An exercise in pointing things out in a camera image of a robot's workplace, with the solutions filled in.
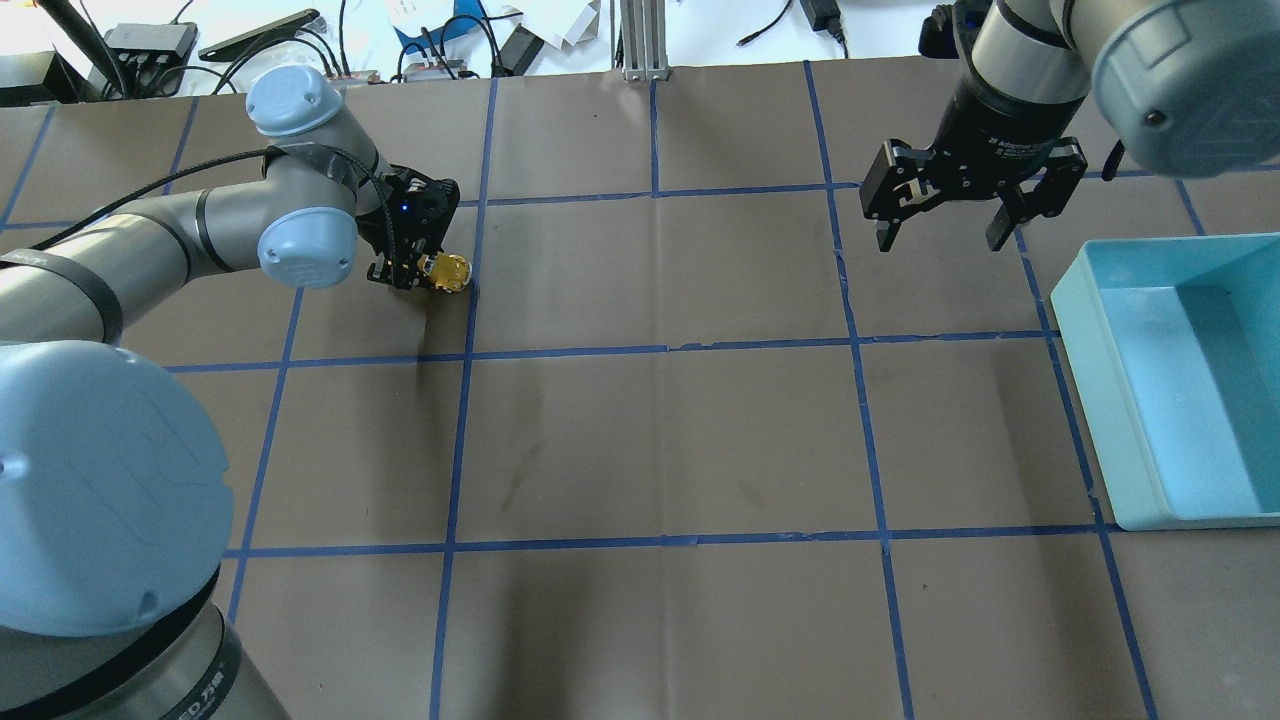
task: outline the light blue plastic tray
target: light blue plastic tray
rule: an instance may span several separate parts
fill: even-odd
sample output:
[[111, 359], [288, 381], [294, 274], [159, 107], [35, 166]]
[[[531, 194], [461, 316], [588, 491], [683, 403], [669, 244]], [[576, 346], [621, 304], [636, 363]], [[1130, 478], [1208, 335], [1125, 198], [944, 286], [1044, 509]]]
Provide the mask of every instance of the light blue plastic tray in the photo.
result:
[[1052, 301], [1120, 527], [1280, 525], [1280, 234], [1088, 242]]

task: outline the black plug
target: black plug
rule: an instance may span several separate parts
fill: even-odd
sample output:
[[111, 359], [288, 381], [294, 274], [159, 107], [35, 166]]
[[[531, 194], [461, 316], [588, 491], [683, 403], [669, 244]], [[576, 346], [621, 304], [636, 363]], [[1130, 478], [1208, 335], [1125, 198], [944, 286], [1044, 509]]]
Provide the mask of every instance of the black plug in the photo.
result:
[[804, 17], [809, 19], [809, 27], [814, 32], [827, 31], [844, 49], [845, 58], [849, 58], [849, 45], [845, 42], [845, 28], [840, 24], [840, 5], [836, 0], [800, 0], [804, 8]]

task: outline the white surface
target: white surface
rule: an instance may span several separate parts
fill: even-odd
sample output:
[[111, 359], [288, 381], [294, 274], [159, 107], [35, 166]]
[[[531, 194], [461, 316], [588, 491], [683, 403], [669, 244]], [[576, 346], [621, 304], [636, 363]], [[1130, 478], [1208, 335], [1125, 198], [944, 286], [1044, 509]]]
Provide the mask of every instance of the white surface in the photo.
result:
[[[794, 3], [791, 10], [773, 29], [746, 47], [736, 42], [769, 20], [782, 9], [785, 0], [667, 0], [667, 54], [676, 65], [741, 65], [822, 60], [840, 58], [840, 46], [827, 33], [815, 33], [805, 22], [804, 10]], [[93, 19], [104, 31], [120, 22], [166, 23], [182, 0], [84, 0]], [[82, 73], [88, 60], [65, 35], [35, 8], [0, 0], [0, 54], [29, 53], [55, 46]], [[196, 53], [291, 13], [315, 8], [326, 23], [321, 35], [338, 51], [338, 0], [196, 0], [182, 19], [200, 27]], [[920, 22], [937, 5], [936, 0], [841, 0], [845, 35], [854, 58], [914, 55]], [[499, 0], [485, 4], [490, 14], [502, 14]], [[594, 40], [562, 49], [545, 47], [527, 74], [563, 74], [602, 72], [611, 67], [616, 35], [611, 32], [609, 0], [600, 6], [600, 32]], [[497, 20], [494, 32], [499, 45], [516, 28], [518, 20]], [[383, 78], [396, 73], [401, 46], [392, 29], [384, 0], [348, 0], [346, 22], [347, 58], [352, 70], [378, 69]], [[488, 77], [489, 46], [479, 29], [447, 45], [451, 58], [466, 59], [467, 67]], [[224, 63], [201, 63], [192, 53], [192, 64], [215, 70]], [[406, 64], [421, 60], [411, 53]], [[288, 42], [273, 47], [248, 61], [233, 82], [243, 92], [252, 81], [280, 63], [308, 63], [319, 59], [308, 47]], [[186, 73], [182, 95], [205, 95], [216, 83], [205, 73]]]

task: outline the metal post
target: metal post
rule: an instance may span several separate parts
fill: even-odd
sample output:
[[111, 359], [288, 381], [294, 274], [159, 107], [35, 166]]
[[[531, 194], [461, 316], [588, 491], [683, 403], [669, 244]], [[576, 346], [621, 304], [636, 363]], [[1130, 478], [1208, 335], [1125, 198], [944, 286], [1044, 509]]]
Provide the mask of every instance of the metal post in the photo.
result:
[[666, 0], [622, 0], [622, 77], [667, 79]]

